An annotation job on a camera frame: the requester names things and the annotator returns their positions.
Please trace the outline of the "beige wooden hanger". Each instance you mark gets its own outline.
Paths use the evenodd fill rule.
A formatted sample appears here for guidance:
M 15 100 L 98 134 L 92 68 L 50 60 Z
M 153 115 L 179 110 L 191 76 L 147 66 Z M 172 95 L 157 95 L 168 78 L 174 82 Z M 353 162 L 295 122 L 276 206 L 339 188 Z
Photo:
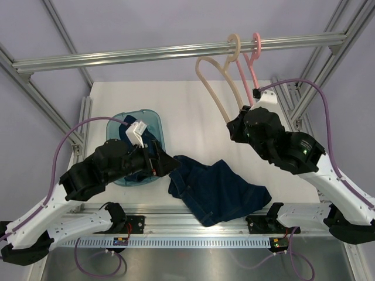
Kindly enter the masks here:
M 234 51 L 232 54 L 228 54 L 224 64 L 220 64 L 216 59 L 214 59 L 212 56 L 200 56 L 197 58 L 195 62 L 195 73 L 200 80 L 200 82 L 203 84 L 209 95 L 211 96 L 212 100 L 216 104 L 216 107 L 218 108 L 223 120 L 225 123 L 230 122 L 230 117 L 223 105 L 223 103 L 220 100 L 220 97 L 224 97 L 223 94 L 217 95 L 216 89 L 212 87 L 211 82 L 214 82 L 214 80 L 207 80 L 207 78 L 203 75 L 203 73 L 200 70 L 200 65 L 202 62 L 209 64 L 210 66 L 214 67 L 215 70 L 221 75 L 221 78 L 223 79 L 221 82 L 215 81 L 217 84 L 223 85 L 223 83 L 226 83 L 226 89 L 230 90 L 232 93 L 236 103 L 237 108 L 241 109 L 244 105 L 243 99 L 241 97 L 241 94 L 238 90 L 238 87 L 234 80 L 232 79 L 230 73 L 229 73 L 229 67 L 232 63 L 235 63 L 240 55 L 241 50 L 241 39 L 240 36 L 236 33 L 232 33 L 227 38 L 228 43 L 234 44 Z

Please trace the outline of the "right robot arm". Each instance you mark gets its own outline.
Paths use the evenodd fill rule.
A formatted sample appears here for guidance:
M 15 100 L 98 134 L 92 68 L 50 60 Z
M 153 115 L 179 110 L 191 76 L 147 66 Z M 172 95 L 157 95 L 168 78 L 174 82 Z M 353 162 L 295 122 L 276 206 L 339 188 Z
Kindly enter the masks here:
M 321 229 L 352 245 L 374 241 L 374 200 L 333 167 L 325 148 L 311 135 L 286 131 L 278 114 L 263 107 L 244 106 L 227 128 L 232 141 L 249 144 L 260 158 L 307 181 L 328 199 L 274 203 L 265 217 L 269 230 Z

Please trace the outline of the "pink plastic hanger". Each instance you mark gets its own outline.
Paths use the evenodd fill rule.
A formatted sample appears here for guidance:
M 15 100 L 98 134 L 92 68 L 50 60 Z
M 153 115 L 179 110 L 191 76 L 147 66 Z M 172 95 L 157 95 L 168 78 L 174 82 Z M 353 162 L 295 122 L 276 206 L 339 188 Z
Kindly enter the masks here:
M 257 76 L 255 74 L 254 62 L 256 60 L 258 60 L 261 56 L 261 36 L 260 36 L 260 34 L 258 32 L 254 32 L 253 33 L 253 39 L 256 42 L 256 48 L 255 48 L 254 51 L 252 51 L 251 57 L 249 57 L 247 53 L 243 53 L 243 56 L 244 56 L 244 59 L 246 61 L 248 70 L 250 72 L 250 75 L 251 75 L 251 78 L 252 78 L 252 81 L 253 81 L 254 89 L 258 89 L 260 86 L 259 86 L 259 83 L 258 83 Z M 243 83 L 243 87 L 244 87 L 245 92 L 247 94 L 249 104 L 252 107 L 254 105 L 253 94 L 250 91 L 250 88 L 248 86 L 248 83 L 247 83 L 247 80 L 246 80 L 246 77 L 245 77 L 245 74 L 244 74 L 244 71 L 242 69 L 242 66 L 241 66 L 241 63 L 240 63 L 239 59 L 236 60 L 236 66 L 237 66 L 238 72 L 240 74 L 240 77 L 241 77 L 241 80 L 242 80 L 242 83 Z

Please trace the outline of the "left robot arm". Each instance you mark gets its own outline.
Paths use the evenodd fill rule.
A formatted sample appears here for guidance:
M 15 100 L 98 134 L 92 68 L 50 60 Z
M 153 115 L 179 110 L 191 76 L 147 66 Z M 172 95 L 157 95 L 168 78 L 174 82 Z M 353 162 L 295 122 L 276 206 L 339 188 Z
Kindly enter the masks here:
M 127 216 L 118 203 L 108 203 L 94 214 L 69 222 L 60 218 L 74 207 L 105 191 L 108 184 L 135 173 L 163 177 L 180 167 L 180 162 L 163 151 L 157 140 L 153 152 L 110 139 L 96 148 L 84 161 L 60 177 L 51 194 L 25 215 L 1 223 L 1 234 L 7 244 L 1 259 L 14 265 L 31 265 L 61 244 L 88 234 L 115 234 L 127 225 Z

